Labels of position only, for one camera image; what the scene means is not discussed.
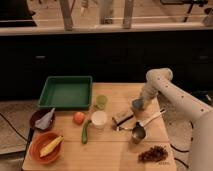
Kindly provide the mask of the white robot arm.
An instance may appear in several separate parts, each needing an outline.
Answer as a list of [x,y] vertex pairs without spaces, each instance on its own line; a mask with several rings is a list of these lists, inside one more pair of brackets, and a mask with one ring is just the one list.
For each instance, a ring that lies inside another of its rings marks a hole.
[[151,69],[139,98],[142,109],[161,92],[194,125],[189,151],[188,171],[213,171],[213,107],[174,85],[169,68]]

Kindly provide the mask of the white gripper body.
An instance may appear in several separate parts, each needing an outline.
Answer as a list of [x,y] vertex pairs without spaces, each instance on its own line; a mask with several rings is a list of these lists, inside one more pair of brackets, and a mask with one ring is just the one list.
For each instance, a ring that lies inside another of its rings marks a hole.
[[147,108],[151,101],[157,96],[157,90],[152,87],[144,87],[141,90],[140,97],[143,101],[143,107]]

